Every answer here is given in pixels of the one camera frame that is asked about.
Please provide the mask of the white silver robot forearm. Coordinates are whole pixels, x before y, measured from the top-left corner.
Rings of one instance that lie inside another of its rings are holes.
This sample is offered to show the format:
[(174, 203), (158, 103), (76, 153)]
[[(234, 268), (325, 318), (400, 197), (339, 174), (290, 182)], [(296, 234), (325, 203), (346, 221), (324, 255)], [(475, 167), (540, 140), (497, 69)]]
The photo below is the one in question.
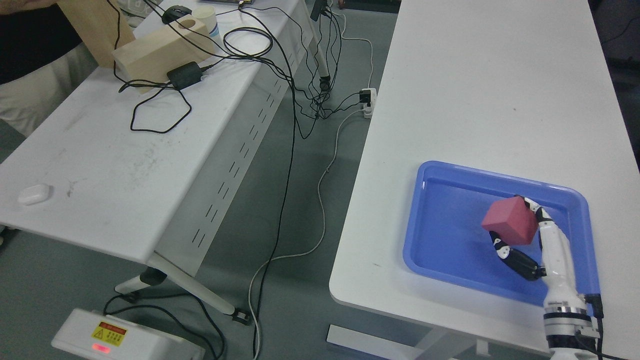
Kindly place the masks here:
[(602, 319), (604, 308), (599, 293), (579, 296), (581, 305), (551, 301), (544, 305), (544, 331), (551, 360), (603, 360)]

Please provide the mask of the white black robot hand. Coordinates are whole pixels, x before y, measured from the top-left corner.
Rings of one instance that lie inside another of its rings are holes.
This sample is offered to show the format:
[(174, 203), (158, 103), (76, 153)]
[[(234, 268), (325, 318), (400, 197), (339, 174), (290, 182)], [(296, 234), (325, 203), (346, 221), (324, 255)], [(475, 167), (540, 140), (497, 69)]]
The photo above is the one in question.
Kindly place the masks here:
[(586, 313), (585, 297), (579, 294), (570, 241), (551, 215), (539, 203), (526, 196), (515, 194), (517, 204), (528, 210), (538, 228), (542, 264), (538, 264), (516, 248), (512, 248), (495, 230), (489, 235), (494, 250), (503, 264), (528, 281), (542, 279), (547, 287), (543, 307), (551, 312)]

